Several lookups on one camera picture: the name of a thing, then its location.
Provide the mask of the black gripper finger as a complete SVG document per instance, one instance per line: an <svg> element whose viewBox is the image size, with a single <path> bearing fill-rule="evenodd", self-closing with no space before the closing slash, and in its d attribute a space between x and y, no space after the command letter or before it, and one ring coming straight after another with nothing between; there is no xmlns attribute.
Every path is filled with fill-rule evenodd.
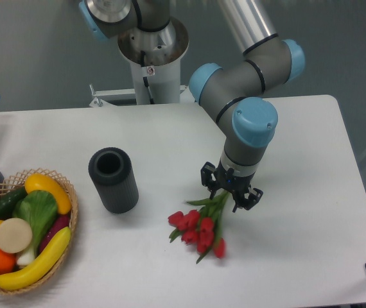
<svg viewBox="0 0 366 308"><path fill-rule="evenodd" d="M253 188L254 193L249 192L247 195L240 193L239 191L234 191L232 197L234 200L233 212L238 209L250 210L256 204L259 203L261 197L263 196L263 191L257 188Z"/></svg>
<svg viewBox="0 0 366 308"><path fill-rule="evenodd" d="M212 200L214 198L216 191L217 191L217 188L216 188L217 183L216 183L216 180L214 179L215 171L216 171L215 166L210 162L206 162L200 170L201 183L209 191L210 200Z"/></svg>

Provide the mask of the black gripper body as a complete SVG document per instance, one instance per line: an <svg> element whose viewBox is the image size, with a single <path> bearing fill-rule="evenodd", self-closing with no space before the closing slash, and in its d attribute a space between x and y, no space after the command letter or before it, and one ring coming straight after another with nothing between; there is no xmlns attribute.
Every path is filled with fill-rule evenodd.
<svg viewBox="0 0 366 308"><path fill-rule="evenodd" d="M211 188L211 192L216 194L219 189L224 189L232 194L240 195L249 192L250 182L254 177L254 173L248 176L237 176L231 168L225 169L220 162L216 171L213 173L215 182Z"/></svg>

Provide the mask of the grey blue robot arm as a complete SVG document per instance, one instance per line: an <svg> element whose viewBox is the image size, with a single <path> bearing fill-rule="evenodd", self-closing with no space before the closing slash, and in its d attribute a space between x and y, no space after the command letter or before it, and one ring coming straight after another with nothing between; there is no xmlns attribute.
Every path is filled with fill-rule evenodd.
<svg viewBox="0 0 366 308"><path fill-rule="evenodd" d="M295 41L278 37L260 1L218 4L243 61L231 69L204 64L189 80L195 101L226 137L218 165L206 163L201 179L211 194L223 189L236 209L249 210L263 194L250 183L278 122L275 107L261 95L300 75L305 56ZM189 38L171 16L169 1L81 1L79 8L97 39L117 38L137 104L179 102L180 61Z"/></svg>

